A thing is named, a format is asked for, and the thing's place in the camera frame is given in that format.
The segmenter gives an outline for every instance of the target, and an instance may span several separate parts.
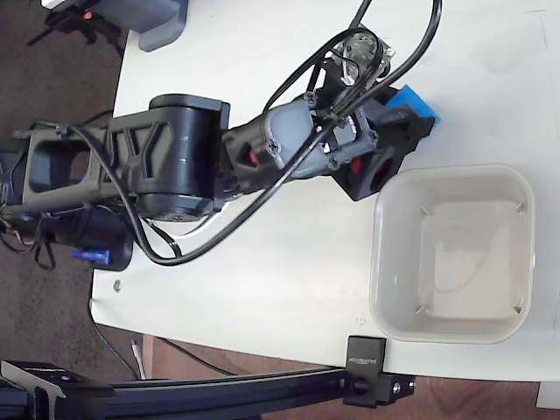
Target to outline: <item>black metal clamp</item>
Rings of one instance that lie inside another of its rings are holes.
[[[348,338],[344,404],[374,409],[414,395],[415,376],[383,372],[386,345],[385,339]]]
[[[2,377],[22,390],[0,381],[0,418],[8,418],[5,406],[9,418],[33,420],[233,420],[340,398],[344,404],[375,408],[411,396],[415,388],[414,376],[382,371],[385,346],[385,339],[350,337],[346,369],[112,386],[50,364],[3,361]]]

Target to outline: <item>bolt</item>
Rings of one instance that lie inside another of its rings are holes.
[[[313,92],[305,92],[304,94],[304,101],[307,102],[308,105],[314,107],[317,104],[317,98]]]
[[[331,171],[337,171],[340,169],[340,163],[333,157],[326,163],[326,167]]]
[[[267,151],[269,154],[271,154],[271,155],[276,155],[276,154],[278,154],[278,150],[279,150],[279,147],[278,147],[278,144],[277,144],[277,143],[268,142],[268,143],[266,144],[266,151]]]
[[[376,131],[371,131],[371,132],[368,133],[367,136],[369,137],[369,142],[373,146],[377,146],[377,140],[379,140],[379,137],[377,136],[377,132]]]

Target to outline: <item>blue object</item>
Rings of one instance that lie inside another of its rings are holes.
[[[399,90],[395,96],[393,96],[389,102],[387,102],[387,108],[396,108],[401,105],[408,105],[422,118],[427,118],[430,116],[436,117],[436,123],[434,125],[438,125],[441,121],[441,118],[434,112],[430,106],[424,102],[424,100],[418,96],[418,94],[410,88],[409,85],[406,85],[401,90]]]
[[[111,252],[109,250],[105,251],[75,251],[72,257],[77,258],[82,261],[91,261],[92,263],[98,263],[101,265],[111,264]]]

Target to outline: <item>wire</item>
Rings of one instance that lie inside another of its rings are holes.
[[[226,208],[226,206],[229,203],[226,203],[225,206],[221,209],[221,211],[223,212]],[[209,216],[207,216],[197,227],[195,227],[194,229],[189,230],[188,232],[184,232],[183,234],[173,234],[171,235],[171,237],[175,237],[175,238],[180,238],[180,239],[185,239],[185,238],[190,238],[191,236],[194,236],[195,234],[199,233],[202,229],[207,228],[208,226],[210,226],[210,224],[215,221],[216,216],[218,214],[217,213],[212,213]]]
[[[349,114],[354,112],[363,102],[368,100],[370,97],[378,94],[384,88],[388,87],[399,77],[401,77],[401,75],[408,72],[408,70],[410,70],[414,66],[414,64],[418,62],[418,60],[420,60],[420,58],[422,57],[422,55],[424,55],[425,51],[430,45],[431,41],[433,40],[435,33],[437,31],[439,20],[441,18],[442,1],[443,0],[434,0],[433,10],[430,18],[430,24],[420,45],[413,52],[413,54],[400,67],[398,67],[390,76],[388,76],[381,83],[368,89],[367,92],[359,99],[350,102],[343,100],[339,105],[342,112],[337,112],[335,110],[335,114],[338,114],[339,116],[342,117],[348,116]],[[302,66],[300,66],[288,78],[288,80],[285,83],[283,83],[283,85],[272,95],[269,102],[267,103],[267,107],[271,106],[276,101],[276,99],[278,99],[284,93],[284,91],[287,88],[289,88],[295,82],[295,80],[297,80],[310,66],[312,66],[315,62],[317,62],[319,58],[324,57],[326,52],[328,52],[328,50],[333,48],[340,41],[359,32],[373,34],[369,30],[356,28],[356,29],[343,31],[340,34],[333,37],[332,39],[330,39],[323,47],[319,48]],[[354,86],[352,86],[352,88],[357,88],[359,85],[360,84],[357,83]],[[60,126],[60,124],[54,122],[39,121],[38,123],[55,129]],[[200,256],[203,256],[205,253],[207,253],[208,251],[212,250],[214,247],[219,245],[224,239],[230,236],[235,230],[237,230],[259,208],[261,208],[268,200],[270,200],[274,196],[274,194],[277,193],[277,191],[281,188],[282,184],[309,156],[312,150],[319,143],[323,143],[324,141],[327,140],[327,138],[333,133],[334,129],[337,127],[337,122],[331,121],[319,133],[312,133],[307,138],[307,140],[305,140],[305,142],[302,144],[302,146],[299,148],[299,150],[296,152],[296,154],[293,156],[290,162],[288,162],[288,164],[282,169],[280,176],[276,179],[276,181],[271,186],[269,186],[266,190],[264,190],[264,192],[262,192],[261,195],[259,195],[259,197],[255,199],[255,201],[253,201],[245,210],[243,210],[243,212],[241,212],[219,233],[215,234],[212,238],[210,238],[209,241],[207,241],[200,247],[196,248],[195,250],[189,252],[188,254],[182,255],[180,257],[173,257],[173,258],[164,258],[161,255],[158,255],[151,247],[150,242],[146,237],[146,233],[144,232],[144,227],[142,226],[140,217],[138,216],[138,212],[134,207],[134,204],[132,203],[128,192],[126,191],[123,182],[116,175],[115,171],[110,166],[108,160],[105,158],[103,152],[99,148],[99,141],[96,138],[91,137],[89,133],[81,127],[76,127],[73,125],[68,125],[66,127],[68,128],[69,131],[72,131],[88,145],[88,147],[91,149],[93,154],[99,160],[101,168],[107,173],[109,179],[114,184],[115,189],[119,193],[119,196],[121,197],[124,207],[126,208],[126,211],[130,217],[130,223],[134,228],[138,245],[140,246],[142,251],[155,264],[171,267],[184,263],[189,263],[190,261]]]
[[[175,242],[175,240],[171,238],[169,234],[167,234],[167,232],[165,232],[161,227],[156,226],[150,219],[143,219],[143,221],[151,228],[151,230],[153,230],[165,242],[167,242],[167,245],[169,245],[169,248],[171,248],[175,256],[181,256],[181,248]]]
[[[82,121],[77,123],[76,125],[79,127],[82,127],[84,125],[89,125],[94,121],[99,120],[100,118],[103,118],[104,116],[112,116],[113,115],[113,109],[106,109],[105,111],[100,112],[99,114],[95,114],[94,116],[92,116],[91,118],[88,118],[86,121]]]
[[[371,2],[372,0],[363,0],[363,2],[361,2],[360,8],[356,12],[356,16],[353,17],[352,22],[350,23],[350,28],[357,28],[358,26],[360,26],[361,20],[364,18],[364,15],[368,11]]]
[[[364,102],[368,101],[370,98],[376,97],[383,90],[403,77],[424,56],[436,36],[436,32],[438,31],[439,23],[441,21],[442,7],[443,0],[433,0],[428,28],[426,29],[426,32],[416,50],[404,61],[404,63],[393,71],[393,73],[383,79],[383,81],[367,89],[360,98],[353,101],[343,100],[333,110],[334,114],[341,117],[352,114],[352,112],[363,105]]]
[[[336,55],[339,59],[347,61],[348,63],[352,63],[354,64],[354,66],[356,67],[356,71],[358,72],[358,74],[356,75],[356,79],[358,79],[360,77],[360,65],[358,64],[357,61],[353,60],[353,59],[349,59],[348,57],[343,56],[340,52],[332,49],[331,53]]]
[[[18,254],[20,256],[25,256],[27,254],[30,254],[41,242],[41,225],[43,223],[43,221],[45,220],[45,216],[42,216],[41,219],[38,221],[37,223],[37,227],[35,228],[35,235],[33,236],[33,241],[31,243],[31,245],[28,246],[28,248],[26,249],[18,249],[18,248],[14,248],[12,247],[4,238],[4,232],[0,233],[0,242],[11,252],[13,252],[14,254]],[[6,225],[6,227],[11,230],[12,232],[14,232],[14,235],[16,235],[16,237],[19,236],[19,238],[21,238],[21,234],[19,232],[13,231],[10,227],[9,224],[7,224],[4,220],[3,220],[4,224]]]
[[[356,33],[366,33],[368,35],[374,34],[366,28],[351,28],[346,29],[331,39],[329,39],[323,46],[321,46],[309,59],[304,61],[301,66],[299,66],[289,77],[286,81],[280,85],[280,87],[276,90],[276,92],[270,97],[266,105],[264,106],[264,110],[262,112],[266,112],[274,105],[274,103],[282,96],[286,90],[288,90],[291,85],[293,85],[304,73],[309,70],[312,66],[315,66],[314,73],[317,71],[317,67],[320,66],[325,54],[327,54],[331,49],[333,49],[339,42],[355,35]]]
[[[181,352],[182,354],[184,354],[185,356],[190,357],[191,359],[193,359],[194,361],[197,361],[198,363],[200,363],[203,366],[206,366],[209,369],[212,369],[214,372],[218,372],[219,374],[225,375],[225,376],[235,376],[234,373],[227,371],[226,369],[222,369],[221,367],[217,367],[215,365],[213,365],[212,363],[208,363],[205,360],[202,360],[200,357],[195,356],[194,354],[192,354],[191,352],[189,352],[188,350],[184,349],[181,346],[178,346],[177,344],[175,344],[172,341],[169,341],[168,339],[163,339],[161,337],[157,337],[158,340],[162,341],[163,343],[165,343],[168,346],[173,347],[175,350]]]
[[[141,378],[140,375],[137,373],[137,371],[134,370],[134,368],[121,356],[121,354],[111,345],[111,343],[109,343],[109,341],[103,335],[102,330],[100,330],[99,326],[97,326],[97,324],[95,323],[94,316],[91,313],[91,304],[94,300],[93,296],[94,296],[94,280],[92,278],[91,284],[89,286],[89,300],[87,301],[87,309],[86,309],[87,316],[89,317],[89,320],[91,321],[91,324],[95,329],[95,332],[97,333],[101,341],[105,343],[105,346],[107,346],[107,348],[111,351],[111,353],[130,372],[130,374],[134,379],[140,380]]]

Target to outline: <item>white plastic bin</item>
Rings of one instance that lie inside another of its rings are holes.
[[[405,171],[375,204],[375,323],[401,341],[493,344],[529,313],[535,198],[501,164]]]

